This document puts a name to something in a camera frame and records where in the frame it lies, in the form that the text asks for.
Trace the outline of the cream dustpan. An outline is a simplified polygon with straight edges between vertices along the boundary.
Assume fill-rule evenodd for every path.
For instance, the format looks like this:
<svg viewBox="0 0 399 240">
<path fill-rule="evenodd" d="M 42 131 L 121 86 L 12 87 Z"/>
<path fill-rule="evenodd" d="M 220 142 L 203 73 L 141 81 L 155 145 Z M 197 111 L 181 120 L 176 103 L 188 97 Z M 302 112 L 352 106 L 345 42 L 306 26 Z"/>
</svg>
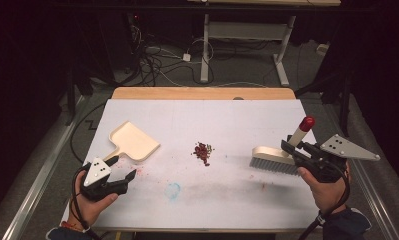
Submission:
<svg viewBox="0 0 399 240">
<path fill-rule="evenodd" d="M 136 162 L 143 162 L 150 157 L 160 144 L 129 121 L 124 122 L 109 134 L 109 140 L 115 149 L 108 154 L 108 160 L 114 156 L 127 155 Z"/>
</svg>

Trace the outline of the metal floor rail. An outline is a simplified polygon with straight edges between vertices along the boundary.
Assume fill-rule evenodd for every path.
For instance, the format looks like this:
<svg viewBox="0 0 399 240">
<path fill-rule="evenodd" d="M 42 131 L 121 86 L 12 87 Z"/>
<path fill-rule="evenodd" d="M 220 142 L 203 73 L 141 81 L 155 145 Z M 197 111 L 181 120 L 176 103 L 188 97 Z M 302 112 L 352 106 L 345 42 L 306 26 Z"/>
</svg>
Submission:
<svg viewBox="0 0 399 240">
<path fill-rule="evenodd" d="M 10 216 L 12 220 L 0 240 L 21 239 L 55 171 L 62 149 L 90 98 L 79 96 L 74 101 L 75 113 L 71 115 L 67 110 L 61 114 L 30 155 L 2 201 L 2 217 Z"/>
<path fill-rule="evenodd" d="M 373 223 L 368 240 L 399 240 L 399 177 L 367 125 L 357 103 L 349 103 L 347 131 L 349 139 L 381 156 L 376 162 L 352 160 L 353 186 L 351 203 Z"/>
</svg>

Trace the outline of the pile of red and green crumbs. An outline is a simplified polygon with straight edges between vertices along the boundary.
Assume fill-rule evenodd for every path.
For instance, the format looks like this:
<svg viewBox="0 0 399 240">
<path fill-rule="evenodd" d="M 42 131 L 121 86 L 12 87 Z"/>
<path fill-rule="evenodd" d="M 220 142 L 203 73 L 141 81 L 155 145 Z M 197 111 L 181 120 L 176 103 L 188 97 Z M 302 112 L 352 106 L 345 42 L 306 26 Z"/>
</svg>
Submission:
<svg viewBox="0 0 399 240">
<path fill-rule="evenodd" d="M 213 151 L 214 148 L 210 144 L 197 142 L 194 147 L 193 155 L 195 155 L 197 159 L 200 159 L 203 164 L 208 167 L 210 165 L 209 158 Z"/>
</svg>

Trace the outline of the black stand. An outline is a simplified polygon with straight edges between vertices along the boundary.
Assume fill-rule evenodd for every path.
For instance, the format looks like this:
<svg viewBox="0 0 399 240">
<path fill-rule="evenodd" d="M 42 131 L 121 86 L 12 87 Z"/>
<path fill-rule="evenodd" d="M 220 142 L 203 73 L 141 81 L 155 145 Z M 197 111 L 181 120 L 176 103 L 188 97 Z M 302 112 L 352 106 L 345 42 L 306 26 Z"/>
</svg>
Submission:
<svg viewBox="0 0 399 240">
<path fill-rule="evenodd" d="M 296 97 L 307 92 L 321 92 L 323 104 L 340 104 L 339 126 L 345 136 L 348 133 L 349 101 L 351 94 L 351 75 L 348 73 L 331 73 L 326 77 L 314 80 L 312 83 L 299 88 L 294 92 Z"/>
</svg>

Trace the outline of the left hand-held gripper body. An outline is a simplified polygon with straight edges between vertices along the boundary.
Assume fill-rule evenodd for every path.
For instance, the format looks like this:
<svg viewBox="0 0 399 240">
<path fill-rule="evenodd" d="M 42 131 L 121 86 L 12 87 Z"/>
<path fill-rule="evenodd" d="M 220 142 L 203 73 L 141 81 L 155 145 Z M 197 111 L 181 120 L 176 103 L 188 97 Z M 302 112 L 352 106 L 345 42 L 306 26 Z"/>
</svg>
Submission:
<svg viewBox="0 0 399 240">
<path fill-rule="evenodd" d="M 90 201 L 100 201 L 109 194 L 126 194 L 128 183 L 124 179 L 109 182 L 112 173 L 109 167 L 101 158 L 94 158 L 83 166 L 87 173 L 82 178 L 80 193 Z"/>
</svg>

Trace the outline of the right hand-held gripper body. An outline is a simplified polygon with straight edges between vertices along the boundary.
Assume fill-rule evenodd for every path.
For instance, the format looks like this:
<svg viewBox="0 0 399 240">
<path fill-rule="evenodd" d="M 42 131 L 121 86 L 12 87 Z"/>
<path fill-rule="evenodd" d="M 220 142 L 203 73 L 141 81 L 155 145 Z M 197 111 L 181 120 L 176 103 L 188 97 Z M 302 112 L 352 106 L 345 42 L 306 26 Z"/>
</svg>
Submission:
<svg viewBox="0 0 399 240">
<path fill-rule="evenodd" d="M 322 144 L 301 142 L 291 147 L 297 167 L 306 168 L 320 183 L 335 183 L 347 170 L 348 159 L 378 161 L 381 157 L 339 136 L 332 136 Z"/>
</svg>

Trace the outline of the white table cover sheet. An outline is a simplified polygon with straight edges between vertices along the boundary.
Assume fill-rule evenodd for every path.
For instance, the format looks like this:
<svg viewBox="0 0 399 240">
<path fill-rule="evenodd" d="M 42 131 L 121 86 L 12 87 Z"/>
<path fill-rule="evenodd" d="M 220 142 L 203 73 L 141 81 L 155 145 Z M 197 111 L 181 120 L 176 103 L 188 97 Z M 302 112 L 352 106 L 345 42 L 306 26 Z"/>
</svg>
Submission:
<svg viewBox="0 0 399 240">
<path fill-rule="evenodd" d="M 145 161 L 113 167 L 119 180 L 136 169 L 126 194 L 95 229 L 134 231 L 299 230 L 316 217 L 309 187 L 297 176 L 249 166 L 256 146 L 278 147 L 305 116 L 298 100 L 110 100 L 86 158 L 114 149 L 109 134 L 129 121 L 160 147 Z M 214 151 L 206 167 L 197 142 Z"/>
</svg>

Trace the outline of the white desk frame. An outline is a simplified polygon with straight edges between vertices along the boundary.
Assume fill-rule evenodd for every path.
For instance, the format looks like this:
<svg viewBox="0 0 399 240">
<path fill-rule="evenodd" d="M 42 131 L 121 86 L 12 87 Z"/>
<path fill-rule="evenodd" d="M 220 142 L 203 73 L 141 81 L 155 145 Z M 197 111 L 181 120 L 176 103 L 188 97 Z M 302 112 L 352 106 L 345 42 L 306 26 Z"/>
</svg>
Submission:
<svg viewBox="0 0 399 240">
<path fill-rule="evenodd" d="M 188 0 L 189 2 L 197 2 L 201 7 L 216 7 L 218 4 L 224 7 L 234 7 L 239 5 L 243 10 L 246 6 L 258 7 L 299 7 L 315 8 L 338 7 L 341 0 Z M 211 39 L 238 39 L 238 40 L 264 40 L 264 41 L 280 41 L 281 47 L 277 54 L 272 55 L 273 64 L 278 74 L 278 79 L 283 87 L 290 85 L 287 78 L 283 58 L 290 40 L 291 33 L 294 28 L 296 14 L 290 14 L 288 19 L 282 23 L 253 23 L 249 20 L 214 20 L 210 18 L 210 14 L 204 15 L 204 30 L 201 41 L 203 42 L 203 50 L 201 57 L 201 74 L 200 82 L 209 83 L 211 76 L 210 60 L 214 54 Z"/>
</svg>

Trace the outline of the cream brush with red-tipped handle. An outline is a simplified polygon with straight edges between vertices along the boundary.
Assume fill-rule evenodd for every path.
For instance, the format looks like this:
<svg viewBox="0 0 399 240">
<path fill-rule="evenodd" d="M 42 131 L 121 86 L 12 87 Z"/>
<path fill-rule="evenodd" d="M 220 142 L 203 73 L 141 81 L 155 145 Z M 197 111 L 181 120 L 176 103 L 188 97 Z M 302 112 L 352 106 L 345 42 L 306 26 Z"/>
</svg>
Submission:
<svg viewBox="0 0 399 240">
<path fill-rule="evenodd" d="M 304 137 L 312 129 L 315 120 L 311 116 L 306 116 L 292 135 L 303 135 Z M 250 167 L 267 170 L 272 172 L 284 173 L 289 175 L 297 174 L 292 155 L 289 157 L 282 156 L 282 149 L 266 146 L 258 146 L 252 149 L 252 159 Z"/>
</svg>

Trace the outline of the person's right hand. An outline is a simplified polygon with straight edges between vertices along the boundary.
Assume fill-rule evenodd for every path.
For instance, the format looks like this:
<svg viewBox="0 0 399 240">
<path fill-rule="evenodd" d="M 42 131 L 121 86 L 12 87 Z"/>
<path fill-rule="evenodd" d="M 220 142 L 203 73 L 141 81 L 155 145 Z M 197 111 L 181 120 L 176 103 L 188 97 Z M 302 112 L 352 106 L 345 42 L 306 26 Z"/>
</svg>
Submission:
<svg viewBox="0 0 399 240">
<path fill-rule="evenodd" d="M 322 214 L 340 214 L 348 209 L 345 203 L 339 204 L 346 190 L 346 185 L 343 180 L 339 179 L 335 183 L 320 183 L 312 173 L 304 167 L 299 167 L 298 173 L 310 187 L 315 204 Z"/>
</svg>

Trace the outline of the wooden table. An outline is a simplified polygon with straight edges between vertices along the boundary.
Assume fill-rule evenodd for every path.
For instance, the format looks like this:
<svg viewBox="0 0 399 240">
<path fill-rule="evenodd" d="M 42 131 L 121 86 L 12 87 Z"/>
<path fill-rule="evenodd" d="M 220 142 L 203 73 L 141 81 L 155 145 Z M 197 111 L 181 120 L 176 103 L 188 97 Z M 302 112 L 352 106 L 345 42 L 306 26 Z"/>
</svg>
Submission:
<svg viewBox="0 0 399 240">
<path fill-rule="evenodd" d="M 112 99 L 146 100 L 294 100 L 288 88 L 118 87 Z"/>
</svg>

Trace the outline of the person's left hand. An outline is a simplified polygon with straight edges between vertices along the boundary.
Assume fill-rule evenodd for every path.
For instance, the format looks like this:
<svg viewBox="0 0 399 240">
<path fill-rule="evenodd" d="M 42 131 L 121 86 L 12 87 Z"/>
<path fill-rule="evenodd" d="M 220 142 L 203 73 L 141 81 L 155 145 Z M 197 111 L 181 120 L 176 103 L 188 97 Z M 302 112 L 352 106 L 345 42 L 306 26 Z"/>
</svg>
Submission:
<svg viewBox="0 0 399 240">
<path fill-rule="evenodd" d="M 113 204 L 117 199 L 116 193 L 109 194 L 100 201 L 93 202 L 85 198 L 80 193 L 82 178 L 86 171 L 81 171 L 75 181 L 75 193 L 73 194 L 74 200 L 71 202 L 69 216 L 67 222 L 75 227 L 78 231 L 84 230 L 81 220 L 86 222 L 87 226 L 92 226 L 98 219 L 102 211 Z"/>
</svg>

